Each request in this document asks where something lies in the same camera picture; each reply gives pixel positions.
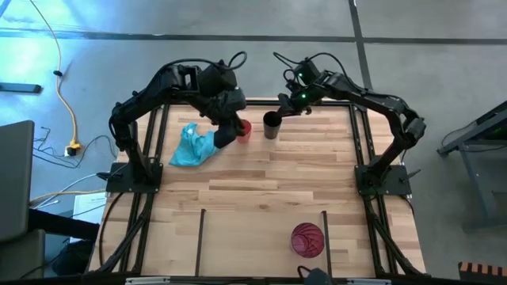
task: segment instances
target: concrete floor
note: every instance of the concrete floor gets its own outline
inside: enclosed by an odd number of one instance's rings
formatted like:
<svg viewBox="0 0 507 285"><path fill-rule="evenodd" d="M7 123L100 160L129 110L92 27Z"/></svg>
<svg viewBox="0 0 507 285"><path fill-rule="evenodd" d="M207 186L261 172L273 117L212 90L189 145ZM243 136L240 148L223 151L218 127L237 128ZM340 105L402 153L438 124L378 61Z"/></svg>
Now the concrete floor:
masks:
<svg viewBox="0 0 507 285"><path fill-rule="evenodd" d="M184 57L229 59L236 51L249 54L238 70L239 85L248 97L275 97L284 92L284 66L273 51L302 59L319 51L335 54L354 81L369 73L375 90L404 97L426 118L428 129L408 152L410 169L422 171L412 181L421 249L428 273L458 278L461 260L507 266L505 230L465 234L461 224L480 219L478 197L471 189L461 158L440 158L435 149L449 131L462 127L505 100L507 49L488 39L507 37L507 3L502 0L357 0L365 37L486 39L477 45L360 44L347 0L78 0L38 1L52 27L59 31L168 35L214 35L222 40L60 40L63 51L62 94L73 107L79 139L87 144L109 135L107 119L116 101L142 89L164 63ZM4 0L0 8L0 81L36 83L39 95L0 94L0 124L20 120L50 127L49 146L63 151L71 138L71 120L55 95L57 54L54 41L32 38L28 29L46 27L28 0ZM4 32L25 31L20 37ZM233 36L294 36L294 41L228 40ZM316 42L302 36L320 36ZM360 60L368 70L360 68ZM322 58L319 67L338 70ZM34 158L31 197L58 191L85 175L107 171L113 161L105 140L91 146L79 169L64 169ZM96 178L75 190L104 187ZM69 211L73 197L46 207L51 213Z"/></svg>

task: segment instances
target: wooden table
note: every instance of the wooden table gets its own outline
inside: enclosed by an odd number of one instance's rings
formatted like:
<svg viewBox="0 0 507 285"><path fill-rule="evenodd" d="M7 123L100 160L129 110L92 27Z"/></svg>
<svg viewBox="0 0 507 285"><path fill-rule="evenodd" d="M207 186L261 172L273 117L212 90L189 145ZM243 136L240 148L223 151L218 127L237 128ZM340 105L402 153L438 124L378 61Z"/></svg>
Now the wooden table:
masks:
<svg viewBox="0 0 507 285"><path fill-rule="evenodd" d="M323 210L329 220L333 276L375 275L364 205L353 176L356 155L348 109L315 107L310 116L284 118L277 139L268 140L263 136L262 117L271 110L276 107L247 107L239 115L253 125L249 143L233 142L203 165L185 168L168 165L180 142L181 129L195 122L203 135L215 127L190 106L171 107L161 160L164 173L154 200L143 275L194 275L201 209L207 210L202 276L297 276L298 265L326 270L325 250L305 259L292 252L289 241L292 229L301 222L323 229ZM383 116L368 114L375 150L381 153L391 143L391 133ZM359 116L358 120L365 146ZM147 121L148 115L138 120L141 146ZM158 123L154 129L151 155ZM121 153L119 161L127 160ZM124 194L112 210L103 241L105 259L125 235L132 197ZM387 196L386 206L392 237L413 265L424 271L414 218L406 201ZM379 247L387 268L383 242ZM90 270L98 267L97 245L95 249ZM136 249L137 239L129 267Z"/></svg>

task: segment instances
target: blue cloth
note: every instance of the blue cloth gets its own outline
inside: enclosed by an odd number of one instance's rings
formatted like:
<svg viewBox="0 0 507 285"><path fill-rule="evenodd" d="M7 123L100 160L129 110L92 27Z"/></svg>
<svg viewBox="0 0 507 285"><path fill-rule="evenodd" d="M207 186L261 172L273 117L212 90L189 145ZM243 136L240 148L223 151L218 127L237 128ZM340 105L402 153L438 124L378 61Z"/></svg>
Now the blue cloth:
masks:
<svg viewBox="0 0 507 285"><path fill-rule="evenodd" d="M169 161L174 166L198 166L219 149L214 144L215 132L198 135L196 123L189 123L181 131L180 145Z"/></svg>

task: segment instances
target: black metal frame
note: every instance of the black metal frame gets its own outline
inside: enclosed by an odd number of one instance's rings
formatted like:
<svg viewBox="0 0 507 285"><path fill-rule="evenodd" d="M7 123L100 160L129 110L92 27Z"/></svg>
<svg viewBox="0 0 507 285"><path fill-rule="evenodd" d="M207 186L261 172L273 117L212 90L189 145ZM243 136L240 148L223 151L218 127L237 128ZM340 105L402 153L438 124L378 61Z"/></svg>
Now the black metal frame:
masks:
<svg viewBox="0 0 507 285"><path fill-rule="evenodd" d="M279 101L276 100L247 100L247 104L249 106L277 106L279 105ZM368 114L366 113L366 110L363 110L362 108L357 108L353 103L349 101L323 101L322 106L327 107L347 107L349 109L349 115L350 115L350 123L353 130L353 140L355 142L355 151L356 151L356 159L358 165L364 164L364 158L362 154L362 148L361 148L361 142L360 142L360 136L359 136L359 129L357 125L356 120L356 111L359 111L361 114L361 119L363 121L363 127L364 127L364 133L366 142L368 144L368 156L370 159L372 159L375 156L375 150L373 147L373 138L371 129L369 126L369 120L368 120ZM160 123L160 129L158 133L158 141L157 146L155 149L155 156L154 159L156 162L160 162L160 157L162 154L162 146L163 141L165 137L165 131L166 131L166 125L167 125L167 119L169 114L169 105L165 105L162 113L162 121ZM148 128L147 128L147 137L145 139L145 143L143 146L143 154L147 155L150 145L151 145L151 138L153 136L153 128L154 128L154 118L155 118L156 110L152 111L150 114L150 119L148 121ZM132 225L137 218L137 212L138 212L138 206L139 206L139 200L141 193L134 193L134 199L132 201L132 208L131 213L128 219L128 230L127 232L132 228ZM380 253L379 253L379 245L378 241L376 239L376 231L375 231L375 216L368 212L368 209L372 208L372 201L364 198L364 206L366 211L366 219L367 219L367 226L368 226L368 234L370 237L370 246L372 249L372 260L373 260L373 266L375 269L375 275L377 277L380 277L384 275L386 272L383 270L383 266L381 264L380 260ZM143 224L143 228L141 229L141 236L139 238L139 248L138 252L135 258L135 264L132 268L132 272L138 272L140 274L143 266L143 258L144 258L144 250L146 248L146 241L147 241L147 231L149 228L150 223L150 215L151 215L151 207L154 201L154 194L148 193L147 194L147 202L145 204L145 207L150 208L149 215L147 216L146 222ZM392 241L392 238L390 236L390 230L389 230L389 223L387 221L387 212L386 212L386 206L385 202L383 200L382 195L379 195L377 197L377 203L379 206L379 220L380 224L384 228L386 234L381 234L383 238L388 239L386 241L387 246L387 257L388 257L388 263L389 263L389 269L390 273L397 274L398 269L396 267L396 261L395 261L395 255L392 253L392 249L390 248L390 244L395 243ZM200 254L201 254L201 246L202 246L202 236L203 236L203 230L204 230L204 214L206 210L202 209L200 213L200 228L199 228L199 238L197 243L197 257L196 257L196 271L194 277L199 277L199 270L200 270ZM325 238L326 238L326 259L327 259L327 271L328 274L332 277L332 269L331 269L331 258L330 258L330 249L329 249L329 232L328 232L328 224L327 224L327 214L325 211L322 212L323 219L324 219L324 229L325 229ZM130 245L128 246L128 250L125 251L124 255L121 257L121 263L120 263L120 272L127 272L127 263L128 263L128 256L130 254Z"/></svg>
<svg viewBox="0 0 507 285"><path fill-rule="evenodd" d="M480 183L478 182L480 179L479 173L477 167L472 163L470 158L471 155L469 154L469 152L484 150L484 146L492 146L491 149L496 149L498 146L503 147L507 145L507 141L505 140L485 139L485 136L492 131L499 127L505 127L507 124L507 101L480 116L473 123L476 125L468 132L436 150L442 157L447 157L448 154L454 150L458 150L461 153L463 163L467 169L467 174L470 177L475 191L480 197L482 212L485 218L482 221L464 223L462 228L466 232L507 226L507 216L500 214L497 210L497 202L494 197L495 193L491 189L480 187Z"/></svg>
<svg viewBox="0 0 507 285"><path fill-rule="evenodd" d="M60 234L73 238L95 241L99 224L53 215L45 211L29 209L28 232L45 230L49 234Z"/></svg>
<svg viewBox="0 0 507 285"><path fill-rule="evenodd" d="M248 105L250 106L258 106L258 105L268 105L268 106L277 106L278 101L275 100L247 100ZM368 114L365 110L362 108L356 107L353 103L348 101L323 101L322 106L330 106L330 107L346 107L349 109L350 114L350 121L351 126L353 130L353 139L355 142L355 151L356 151L356 158L359 165L364 164L364 158L362 154L362 148L361 148L361 142L360 142L360 136L359 136L359 129L356 119L356 111L359 110L361 114L361 119L363 121L363 127L364 127L364 133L365 138L367 142L367 148L368 148L368 156L372 158L375 155L375 151L373 148L373 139L372 134L369 126L368 121ZM160 131L158 133L158 143L155 151L155 158L156 160L160 160L161 154L162 154L162 146L163 146L163 140L165 137L165 129L167 124L167 117L169 112L169 106L164 106L164 111L162 114L162 122L160 126ZM156 116L157 110L154 110L150 114L150 119L148 122L148 129L147 129L147 139L145 140L144 146L143 146L143 152L145 154L148 153L148 150L150 149L151 145L151 139L153 136L153 129L154 129L154 120ZM138 213L138 206L139 201L141 199L141 193L132 193L134 195L134 200L132 201L132 209L130 212L129 220L128 220L128 227L132 228L133 225L136 224L137 219L137 213ZM399 256L399 249L396 246L396 244L393 242L390 234L389 234L389 226L387 222L387 213L385 208L385 203L382 199L382 196L377 197L377 203L379 204L379 216L376 216L375 213L372 213L372 201L365 199L364 200L364 206L365 206L365 212L366 212L366 219L367 219L367 227L368 227L368 234L370 237L370 245L372 249L372 261L373 266L375 269L375 278L381 279L379 282L382 283L389 283L388 280L391 281L391 283L396 284L472 284L467 282L462 282L459 280L450 280L450 279L438 279L438 278L432 278L429 275L400 275L396 272L396 261L395 256L400 258ZM128 250L124 252L124 255L121 257L121 263L120 263L120 270L119 272L90 272L85 275L73 275L73 276L60 276L60 277L53 277L48 279L32 279L32 280L16 280L16 281L10 281L8 284L83 284L83 283L93 283L93 284L125 284L126 279L128 278L139 278L141 276L142 266L143 266L143 258L144 258L144 251L146 248L146 242L147 242L147 232L148 227L150 223L150 215L151 215L151 207L154 202L154 194L148 193L147 194L147 201L145 203L145 209L148 207L148 213L147 221L143 224L143 228L141 229L141 235L139 237L139 247L135 258L135 264L131 271L127 270L128 267L128 256L130 253L130 245L128 245ZM300 278L290 278L290 277L265 277L265 278L248 278L245 276L239 276L239 277L213 277L213 276L199 276L199 270L200 270L200 254L201 254L201 247L202 247L202 238L203 238L203 231L204 231L204 217L205 217L205 209L201 210L200 213L200 229L199 229L199 238L198 238L198 244L197 244L197 257L196 257L196 272L194 276L163 276L163 277L151 277L152 279L159 280L162 283L209 283L216 284L216 285L223 285L224 283L232 283L232 281L237 281L235 283L244 283L248 285L269 285L269 284L298 284L303 283L303 280ZM322 212L322 218L324 221L324 234L325 234L325 242L326 242L326 261L327 261L327 271L332 278L332 280L336 284L345 284L345 283L355 283L355 284L362 284L362 283L368 283L371 284L372 280L367 279L346 279L346 278L333 278L332 277L332 267L331 267L331 257L330 257L330 243L329 243L329 230L328 230L328 224L327 224L327 213L326 211ZM388 251L388 256L391 256L388 258L389 261L389 268L390 273L386 273L383 270L381 260L380 260L380 254L379 254L379 245L376 238L376 231L379 231L380 236L383 238L383 240L386 242L386 247Z"/></svg>

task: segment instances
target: cable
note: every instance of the cable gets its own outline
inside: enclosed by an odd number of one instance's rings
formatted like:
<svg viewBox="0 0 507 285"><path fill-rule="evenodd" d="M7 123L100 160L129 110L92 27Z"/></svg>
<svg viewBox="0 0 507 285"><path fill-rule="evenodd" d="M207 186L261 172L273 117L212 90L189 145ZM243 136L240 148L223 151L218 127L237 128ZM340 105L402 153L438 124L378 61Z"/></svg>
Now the cable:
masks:
<svg viewBox="0 0 507 285"><path fill-rule="evenodd" d="M446 135L444 136L444 138L440 141L440 145L441 145L441 146L444 146L445 139L446 139L446 138L448 138L448 137L449 137L449 135L455 134L455 133L456 133L456 132L458 132L458 131L462 131L462 130L466 129L467 127L470 127L470 126L471 126L474 122L475 122L475 121L471 121L471 122L470 122L468 125L466 125L465 127L461 127L461 128L459 128L459 129L455 129L454 131L451 131L451 132L449 132L448 134L446 134Z"/></svg>
<svg viewBox="0 0 507 285"><path fill-rule="evenodd" d="M415 215L414 206L412 206L412 202L410 202L410 200L408 198L406 198L406 196L404 196L404 195L399 195L399 197L402 198L403 200L405 200L409 204L410 210L412 210L412 215Z"/></svg>
<svg viewBox="0 0 507 285"><path fill-rule="evenodd" d="M231 66L232 62L234 62L234 60L240 56L240 55L243 55L243 60L237 65L237 66ZM232 56L231 60L229 60L229 64L227 64L227 66L231 69L231 70L235 70L235 69L238 69L239 67L242 67L243 64L245 64L246 62L246 58L247 58L247 54L246 54L246 51L240 51L238 53L236 53L235 55Z"/></svg>
<svg viewBox="0 0 507 285"><path fill-rule="evenodd" d="M70 194L94 194L94 193L100 193L100 192L105 192L105 189L98 189L98 190L93 190L93 191L52 192L52 193L47 193L47 194L44 194L44 195L41 195L41 196L31 199L30 203L33 203L34 201L37 201L38 199L42 199L47 196L59 196L59 195L70 195Z"/></svg>
<svg viewBox="0 0 507 285"><path fill-rule="evenodd" d="M114 208L114 205L116 204L116 202L118 202L118 200L120 199L120 197L123 194L124 194L123 192L119 193L118 196L111 202L111 206L109 206L108 211L105 213L104 221L102 222L101 233L99 234L99 237L98 237L98 260L99 260L101 266L104 265L104 253L102 252L102 239L104 237L105 224L107 223L107 221L109 219L109 215L111 214L111 210Z"/></svg>
<svg viewBox="0 0 507 285"><path fill-rule="evenodd" d="M369 198L369 199L364 198L364 200L365 200L365 201L367 201L367 202L372 202L372 201L373 201L373 200L375 200L378 196L379 196L379 193L375 193L375 195L374 195L372 198Z"/></svg>
<svg viewBox="0 0 507 285"><path fill-rule="evenodd" d="M79 178L79 179L77 179L76 181L74 181L74 182L70 183L68 186L66 186L64 189L60 190L59 192L60 192L60 193L61 193L61 192L65 192L68 188L70 188L70 187L72 187L72 186L76 185L77 183L79 183L79 182L81 182L81 181L83 181L83 180L86 180L86 179L88 179L88 178L95 177L96 175L97 175L97 174L96 174L96 173L94 173L94 174L90 174L90 175L88 175L88 176L85 176L85 177L83 177L83 178ZM49 201L53 200L53 198L55 198L55 197L53 196L53 197L49 197L49 198L47 198L47 199L46 199L46 200L44 200L42 203L40 203L39 205L37 205L37 206L35 207L35 209L38 209L38 208L42 207L43 205L45 205L45 204L46 204L46 203L48 203Z"/></svg>
<svg viewBox="0 0 507 285"><path fill-rule="evenodd" d="M56 150L52 146L48 146L48 147L46 147L44 149L41 149L41 147L47 142L49 134L51 133L51 129L49 127L40 127L40 128L46 130L46 135L43 138L34 139L33 140L34 143L40 142L39 146L37 148L33 147L33 149L36 150L36 151L42 152L42 153L44 153L44 154L46 154L48 156L51 156L54 159L58 159L61 162L68 163L70 165L74 165L72 162L70 162L68 160L65 160L65 159L62 159L64 157L64 155L58 155L58 154L56 154Z"/></svg>
<svg viewBox="0 0 507 285"><path fill-rule="evenodd" d="M72 215L72 216L70 216L69 218L73 218L73 217L77 217L77 216L79 216L79 215L86 214L86 213L88 213L88 212L91 212L91 211L93 211L93 210L97 210L98 208L100 208L100 207L104 207L104 206L105 206L105 204L104 204L104 205L101 205L101 206L96 206L96 207L93 207L93 208L91 208L91 209L89 209L89 210L82 211L81 213L77 213L77 214L75 214L75 215Z"/></svg>
<svg viewBox="0 0 507 285"><path fill-rule="evenodd" d="M78 163L75 164L75 165L72 165L72 166L68 166L68 165L63 165L61 163L58 163L58 162L54 162L54 161L49 161L48 159L45 159L45 158L42 158L36 154L33 154L34 157L36 158L39 158L39 159L42 159L46 162L49 162L51 164L54 164L54 165L59 165L59 166L62 166L62 167L65 167L65 168L68 168L68 169L77 169L80 165L81 165L81 162L82 160L85 158L85 154L86 154L86 151L88 150L88 148L91 146L91 144L95 141L97 141L98 139L100 138L107 138L107 140L109 141L109 149L112 151L112 146L111 146L111 139L107 136L107 135L99 135L98 137L96 137L95 139L92 139L91 142L85 147L85 150L82 152L82 156L81 158L78 160Z"/></svg>
<svg viewBox="0 0 507 285"><path fill-rule="evenodd" d="M294 75L294 78L293 78L293 79L288 79L288 78L287 78L287 72L289 72L289 71L291 71L291 72L292 72L292 74ZM286 82L293 82L293 81L295 81L295 79L296 79L296 76L295 76L294 70L292 70L292 69L286 69L286 70L284 70L284 74L283 74L283 76L284 76L284 79L285 79L285 81L286 81Z"/></svg>
<svg viewBox="0 0 507 285"><path fill-rule="evenodd" d="M280 60L283 64L288 66L288 68L290 68L290 69L292 69L292 66L290 64L288 64L286 61L288 61L290 63L294 63L294 64L299 64L293 60L286 58L285 56L279 54L278 52L273 52L273 55L276 57L276 59Z"/></svg>
<svg viewBox="0 0 507 285"><path fill-rule="evenodd" d="M405 164L405 154L406 154L406 150L403 151L403 154L402 154L402 165Z"/></svg>
<svg viewBox="0 0 507 285"><path fill-rule="evenodd" d="M305 267L305 266L298 266L297 268L297 272L298 272L298 276L301 278L301 279L304 279L304 276L303 276L303 273L301 272L301 269L304 269L304 271L306 271L308 274L310 274L310 269L308 267Z"/></svg>
<svg viewBox="0 0 507 285"><path fill-rule="evenodd" d="M62 76L62 71L61 71L61 69L62 69L62 51L60 50L60 45L58 43L58 39L56 38L55 32L53 32L53 29L49 25L49 23L46 20L46 18L44 17L44 15L40 12L37 5L35 5L33 0L30 0L30 2L32 3L33 7L37 10L37 13L39 13L40 17L42 17L42 20L44 20L44 23L46 23L46 26L48 27L49 31L53 35L53 39L55 39L56 47L58 48L58 70L53 71L53 74L56 75L56 81L55 81L56 94L58 95L58 98L62 101L62 103L65 105L65 107L67 107L67 110L69 110L69 113L71 114L72 130L73 131L72 131L72 140L71 140L69 146L80 148L81 146L79 145L79 142L78 142L78 125L76 123L76 117L75 117L74 111L72 111L72 108L65 101L65 99L63 99L63 96L60 93L60 77Z"/></svg>
<svg viewBox="0 0 507 285"><path fill-rule="evenodd" d="M50 260L49 262L47 262L46 264L42 264L41 266L37 266L36 268L30 270L29 272L26 272L25 274L23 274L19 279L23 279L25 278L26 276L30 275L31 273L33 273L35 270L38 270L38 269L41 269L41 268L46 268L49 264L52 264L53 262L55 262L55 260L62 256L62 254L64 253L64 251L60 252L57 256L53 257L52 260Z"/></svg>

